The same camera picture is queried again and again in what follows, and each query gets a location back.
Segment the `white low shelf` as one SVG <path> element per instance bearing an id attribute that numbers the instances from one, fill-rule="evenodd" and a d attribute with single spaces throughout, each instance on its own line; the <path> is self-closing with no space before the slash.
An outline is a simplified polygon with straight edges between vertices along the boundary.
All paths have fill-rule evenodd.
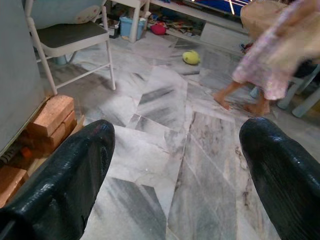
<path id="1" fill-rule="evenodd" d="M 217 16 L 189 5 L 179 5 L 174 1 L 165 3 L 161 0 L 150 0 L 150 3 L 177 13 L 205 21 L 204 29 L 199 38 L 189 37 L 176 30 L 167 30 L 167 34 L 189 40 L 191 42 L 209 45 L 239 44 L 250 41 L 248 32 L 238 22 Z"/>

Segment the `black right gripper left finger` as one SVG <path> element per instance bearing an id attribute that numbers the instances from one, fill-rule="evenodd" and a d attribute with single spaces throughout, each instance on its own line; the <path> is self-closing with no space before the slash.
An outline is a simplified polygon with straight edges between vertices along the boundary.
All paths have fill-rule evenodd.
<path id="1" fill-rule="evenodd" d="M 80 240 L 115 142 L 104 119 L 70 135 L 0 208 L 0 240 Z"/>

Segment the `grey fridge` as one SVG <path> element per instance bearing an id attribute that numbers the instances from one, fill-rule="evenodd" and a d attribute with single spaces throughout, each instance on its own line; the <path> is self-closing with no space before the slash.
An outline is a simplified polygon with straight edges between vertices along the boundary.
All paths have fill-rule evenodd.
<path id="1" fill-rule="evenodd" d="M 22 0 L 0 0 L 0 156 L 47 95 Z"/>

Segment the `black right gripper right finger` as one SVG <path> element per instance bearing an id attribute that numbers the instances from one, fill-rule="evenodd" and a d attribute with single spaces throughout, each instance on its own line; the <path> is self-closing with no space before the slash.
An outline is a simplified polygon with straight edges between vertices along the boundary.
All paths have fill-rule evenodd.
<path id="1" fill-rule="evenodd" d="M 242 153 L 281 240 L 320 240 L 320 163 L 264 117 L 240 128 Z"/>

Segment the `white metal folding chair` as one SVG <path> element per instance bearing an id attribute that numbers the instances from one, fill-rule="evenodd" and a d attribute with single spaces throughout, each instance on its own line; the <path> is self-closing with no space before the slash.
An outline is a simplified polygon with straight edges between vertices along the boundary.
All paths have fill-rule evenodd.
<path id="1" fill-rule="evenodd" d="M 31 10 L 35 0 L 24 0 L 24 14 L 32 38 L 33 46 L 39 55 L 39 62 L 44 68 L 46 78 L 52 92 L 57 95 L 58 89 L 84 78 L 102 68 L 109 68 L 111 89 L 116 89 L 113 61 L 108 31 L 106 2 L 102 5 L 100 13 L 92 20 L 83 24 L 57 24 L 51 27 L 36 29 L 31 18 Z M 63 55 L 71 55 L 73 60 L 76 53 L 98 44 L 106 44 L 108 63 L 89 70 L 77 77 L 67 80 L 59 85 L 55 84 L 48 60 Z"/>

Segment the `yellow soft toy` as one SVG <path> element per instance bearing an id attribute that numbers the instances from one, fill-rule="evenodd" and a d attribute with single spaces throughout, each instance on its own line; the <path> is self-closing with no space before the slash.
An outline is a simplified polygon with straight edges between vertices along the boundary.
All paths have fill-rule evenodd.
<path id="1" fill-rule="evenodd" d="M 184 52 L 182 60 L 189 65 L 198 65 L 201 62 L 200 55 L 194 50 Z"/>

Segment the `white table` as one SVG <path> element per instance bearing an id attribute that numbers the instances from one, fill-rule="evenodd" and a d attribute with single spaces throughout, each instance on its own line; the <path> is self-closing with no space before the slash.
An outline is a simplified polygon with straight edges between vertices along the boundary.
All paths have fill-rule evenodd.
<path id="1" fill-rule="evenodd" d="M 138 34 L 138 25 L 140 21 L 140 10 L 143 8 L 143 14 L 145 15 L 149 11 L 151 0 L 110 0 L 113 3 L 122 4 L 127 7 L 133 8 L 133 18 L 130 29 L 129 41 L 135 43 Z"/>

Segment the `pink basket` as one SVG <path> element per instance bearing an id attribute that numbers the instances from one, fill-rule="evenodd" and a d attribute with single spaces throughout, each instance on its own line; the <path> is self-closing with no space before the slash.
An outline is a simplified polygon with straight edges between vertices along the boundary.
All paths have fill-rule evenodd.
<path id="1" fill-rule="evenodd" d="M 163 36 L 166 34 L 166 27 L 163 24 L 156 23 L 150 26 L 150 30 L 153 34 L 157 36 Z"/>

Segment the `light blue plastic chair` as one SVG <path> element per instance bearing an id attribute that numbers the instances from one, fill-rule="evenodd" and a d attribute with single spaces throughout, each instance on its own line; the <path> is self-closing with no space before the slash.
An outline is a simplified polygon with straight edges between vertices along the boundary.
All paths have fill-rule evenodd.
<path id="1" fill-rule="evenodd" d="M 314 80 L 314 78 L 318 74 L 320 74 L 320 64 L 312 65 L 311 67 L 313 71 L 310 72 L 308 75 L 304 74 L 303 76 L 301 75 L 300 77 L 293 76 L 289 80 L 289 83 L 292 83 L 292 85 L 285 92 L 285 97 L 277 102 L 277 106 L 280 109 L 285 110 L 289 106 L 289 103 L 293 99 L 293 97 L 295 95 L 301 94 L 307 88 L 307 86 Z M 301 118 L 319 101 L 320 101 L 320 86 L 309 97 L 307 97 L 300 105 L 295 107 L 292 110 L 292 114 L 297 118 Z"/>

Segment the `child in pink dress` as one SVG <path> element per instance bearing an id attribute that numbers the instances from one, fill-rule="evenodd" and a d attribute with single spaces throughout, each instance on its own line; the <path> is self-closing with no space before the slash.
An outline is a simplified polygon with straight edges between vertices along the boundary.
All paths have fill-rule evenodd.
<path id="1" fill-rule="evenodd" d="M 229 109 L 225 98 L 253 84 L 260 89 L 260 97 L 244 109 L 263 116 L 270 112 L 271 101 L 285 97 L 300 64 L 316 59 L 320 59 L 320 0 L 294 0 L 254 42 L 233 72 L 232 82 L 213 98 Z"/>

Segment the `pale floral cushion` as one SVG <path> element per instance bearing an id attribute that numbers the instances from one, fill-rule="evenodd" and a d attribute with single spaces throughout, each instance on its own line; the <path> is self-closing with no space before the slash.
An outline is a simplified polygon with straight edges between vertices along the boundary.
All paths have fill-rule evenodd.
<path id="1" fill-rule="evenodd" d="M 85 24 L 101 12 L 106 0 L 35 0 L 30 17 L 36 29 L 55 25 Z"/>

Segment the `light blue cup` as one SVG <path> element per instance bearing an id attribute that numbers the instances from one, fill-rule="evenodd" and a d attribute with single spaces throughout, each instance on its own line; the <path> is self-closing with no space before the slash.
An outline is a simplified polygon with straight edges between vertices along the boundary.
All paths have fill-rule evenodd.
<path id="1" fill-rule="evenodd" d="M 66 65 L 66 64 L 68 63 L 67 58 L 66 58 L 65 55 L 56 57 L 56 58 L 54 59 L 54 62 L 55 62 L 57 65 L 59 65 L 59 66 Z"/>

